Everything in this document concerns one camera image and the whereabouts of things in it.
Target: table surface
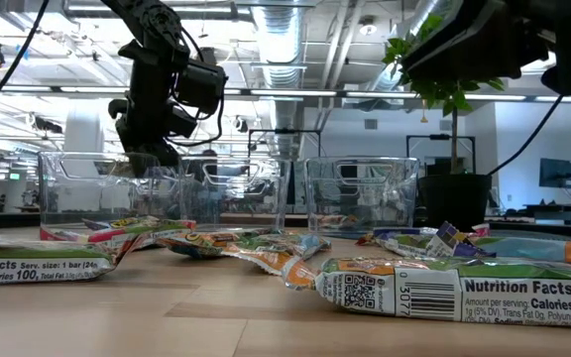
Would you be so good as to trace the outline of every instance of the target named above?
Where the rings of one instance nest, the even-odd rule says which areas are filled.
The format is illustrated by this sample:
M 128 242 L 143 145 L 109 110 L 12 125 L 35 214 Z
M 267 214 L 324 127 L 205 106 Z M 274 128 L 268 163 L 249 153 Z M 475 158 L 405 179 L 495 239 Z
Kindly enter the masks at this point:
M 36 228 L 0 230 L 34 239 Z M 390 256 L 334 240 L 329 257 Z M 93 282 L 0 286 L 0 356 L 571 356 L 571 328 L 347 312 L 250 262 L 134 252 Z

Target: ceiling duct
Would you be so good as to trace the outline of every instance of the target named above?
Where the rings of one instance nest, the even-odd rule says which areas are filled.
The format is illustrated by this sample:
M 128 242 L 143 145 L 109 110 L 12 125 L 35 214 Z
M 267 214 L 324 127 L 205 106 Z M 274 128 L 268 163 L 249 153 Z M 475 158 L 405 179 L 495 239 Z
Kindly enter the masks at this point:
M 279 64 L 263 68 L 267 88 L 300 88 L 301 26 L 303 10 L 286 7 L 254 7 L 251 9 L 258 30 L 258 43 L 262 62 Z M 301 129 L 302 105 L 298 101 L 273 100 L 270 104 L 271 122 L 275 129 Z M 276 146 L 280 157 L 295 159 L 298 155 L 300 134 L 280 139 Z

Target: clear plastic bin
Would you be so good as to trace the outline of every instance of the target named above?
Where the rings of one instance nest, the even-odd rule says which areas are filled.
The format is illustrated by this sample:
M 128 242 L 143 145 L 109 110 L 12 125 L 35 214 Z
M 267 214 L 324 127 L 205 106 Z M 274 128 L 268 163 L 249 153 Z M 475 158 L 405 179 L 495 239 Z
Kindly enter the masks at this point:
M 289 161 L 182 157 L 179 204 L 182 219 L 198 231 L 283 228 Z
M 144 154 L 39 153 L 41 223 L 90 233 L 83 219 L 168 218 L 177 199 L 174 168 Z
M 417 159 L 313 158 L 305 161 L 309 229 L 357 239 L 375 227 L 411 226 Z

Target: snack bar wrapper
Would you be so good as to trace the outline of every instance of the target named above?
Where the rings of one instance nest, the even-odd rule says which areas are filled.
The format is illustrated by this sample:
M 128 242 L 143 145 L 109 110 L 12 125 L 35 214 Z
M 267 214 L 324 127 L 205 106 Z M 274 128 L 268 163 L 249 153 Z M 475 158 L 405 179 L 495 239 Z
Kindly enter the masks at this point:
M 292 257 L 307 260 L 316 252 L 330 248 L 329 241 L 315 234 L 268 234 L 229 244 L 222 254 L 253 262 L 270 274 L 280 275 Z
M 518 237 L 471 237 L 477 247 L 498 257 L 538 259 L 571 264 L 571 242 Z
M 403 257 L 495 257 L 494 253 L 474 246 L 467 235 L 450 223 L 433 228 L 375 228 L 374 233 L 356 244 L 376 242 Z
M 108 248 L 117 249 L 129 239 L 143 236 L 136 249 L 156 244 L 159 237 L 188 233 L 195 229 L 194 221 L 158 219 L 152 216 L 131 217 L 110 222 L 94 222 L 83 219 L 85 225 L 92 229 L 91 234 L 82 234 L 65 230 L 51 230 L 42 226 L 41 240 L 70 241 L 79 243 L 102 244 Z
M 221 257 L 223 248 L 230 242 L 272 233 L 282 232 L 272 228 L 252 228 L 226 229 L 220 232 L 161 234 L 156 236 L 156 243 L 169 248 L 174 253 L 195 259 L 210 259 Z
M 117 250 L 75 242 L 0 241 L 0 284 L 94 279 L 116 269 L 141 239 L 125 240 Z
M 255 234 L 233 232 L 189 233 L 159 239 L 170 250 L 197 259 L 236 257 L 258 264 L 265 271 L 279 275 L 283 262 L 296 256 L 303 260 L 316 252 L 330 249 L 330 242 L 315 234 Z
M 571 265 L 507 258 L 347 258 L 321 271 L 283 263 L 288 287 L 357 312 L 448 321 L 571 326 Z

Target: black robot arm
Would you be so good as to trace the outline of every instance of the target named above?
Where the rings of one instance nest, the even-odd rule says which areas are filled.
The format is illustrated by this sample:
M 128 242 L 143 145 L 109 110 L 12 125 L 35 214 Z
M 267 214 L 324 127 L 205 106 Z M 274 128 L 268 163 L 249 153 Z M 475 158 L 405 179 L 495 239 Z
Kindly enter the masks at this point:
M 151 154 L 163 166 L 176 166 L 169 137 L 188 138 L 196 118 L 180 105 L 211 116 L 220 108 L 226 75 L 222 67 L 190 59 L 179 16 L 158 0 L 102 0 L 127 25 L 135 40 L 118 55 L 134 61 L 127 99 L 113 100 L 109 113 L 126 153 Z M 211 142 L 217 136 L 204 141 Z

